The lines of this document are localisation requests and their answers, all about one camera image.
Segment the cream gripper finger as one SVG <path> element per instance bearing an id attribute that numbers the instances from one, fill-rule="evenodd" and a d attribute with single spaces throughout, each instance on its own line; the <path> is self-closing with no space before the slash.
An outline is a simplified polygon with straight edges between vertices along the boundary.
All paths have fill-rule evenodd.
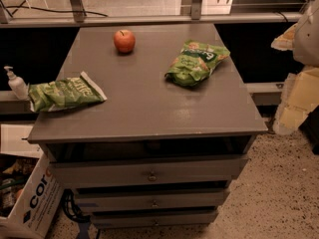
<path id="1" fill-rule="evenodd" d="M 279 135 L 291 134 L 318 106 L 319 68 L 305 66 L 300 73 L 289 74 L 285 80 L 273 130 Z"/>

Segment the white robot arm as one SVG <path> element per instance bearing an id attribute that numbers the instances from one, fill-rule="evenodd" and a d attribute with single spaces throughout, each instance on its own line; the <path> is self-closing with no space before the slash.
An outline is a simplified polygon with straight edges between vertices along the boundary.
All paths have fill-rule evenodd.
<path id="1" fill-rule="evenodd" d="M 293 59 L 303 65 L 300 73 L 289 74 L 284 81 L 275 114 L 273 130 L 287 135 L 319 106 L 319 0 L 311 2 L 299 21 L 275 38 L 271 47 L 291 51 Z"/>

